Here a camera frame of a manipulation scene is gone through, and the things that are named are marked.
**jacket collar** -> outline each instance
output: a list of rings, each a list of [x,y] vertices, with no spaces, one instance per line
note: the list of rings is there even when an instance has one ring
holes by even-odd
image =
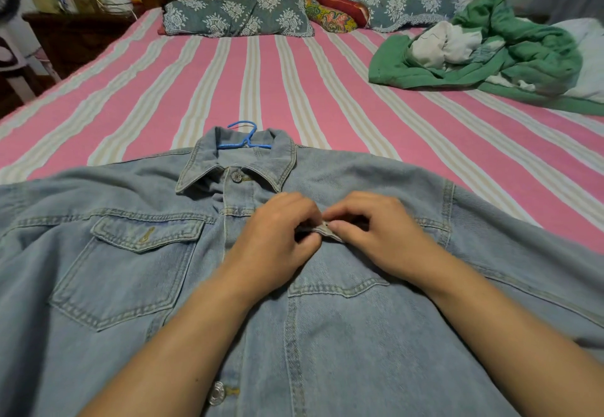
[[[247,134],[232,131],[224,127],[214,127],[200,138],[191,157],[178,178],[176,192],[182,193],[196,181],[202,179],[214,169],[224,169],[218,164],[218,149],[222,143],[239,143]],[[250,169],[263,177],[275,190],[280,192],[283,182],[289,176],[296,163],[296,145],[284,131],[268,129],[267,131],[256,131],[252,137],[252,143],[272,145],[266,156],[258,157],[250,164],[242,168]],[[220,150],[236,152],[237,149]]]

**pillow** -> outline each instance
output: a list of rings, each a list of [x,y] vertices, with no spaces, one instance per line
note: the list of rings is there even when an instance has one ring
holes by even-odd
[[[359,27],[365,27],[369,19],[369,11],[362,3],[350,0],[317,0],[321,5],[338,9],[352,16]]]
[[[451,18],[456,13],[451,0],[352,0],[364,3],[369,10],[368,29],[394,32],[404,25],[430,25]]]
[[[176,0],[164,6],[167,35],[312,37],[304,0]]]
[[[328,32],[343,34],[352,32],[357,28],[356,22],[351,16],[337,9],[327,8],[316,0],[306,1],[306,16],[316,22]]]

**red cushion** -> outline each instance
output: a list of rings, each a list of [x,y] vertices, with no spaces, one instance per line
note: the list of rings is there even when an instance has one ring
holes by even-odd
[[[369,11],[367,7],[359,2],[352,0],[316,0],[321,5],[338,9],[352,16],[359,27],[365,27],[369,21]]]

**metal button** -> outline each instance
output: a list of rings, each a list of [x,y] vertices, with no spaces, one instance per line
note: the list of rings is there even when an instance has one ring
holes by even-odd
[[[235,183],[241,183],[241,180],[243,179],[243,177],[241,176],[241,172],[239,171],[235,171],[231,174],[231,179],[235,182]]]
[[[214,382],[214,386],[212,387],[210,396],[208,397],[210,406],[218,406],[225,400],[226,395],[225,385],[222,382]]]

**gray floral pillow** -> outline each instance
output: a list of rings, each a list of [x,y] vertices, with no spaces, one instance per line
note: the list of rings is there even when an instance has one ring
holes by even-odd
[[[366,28],[394,32],[404,25],[429,25],[451,18],[456,5],[451,0],[352,0],[369,10]]]
[[[312,37],[304,0],[176,0],[164,7],[167,35]]]

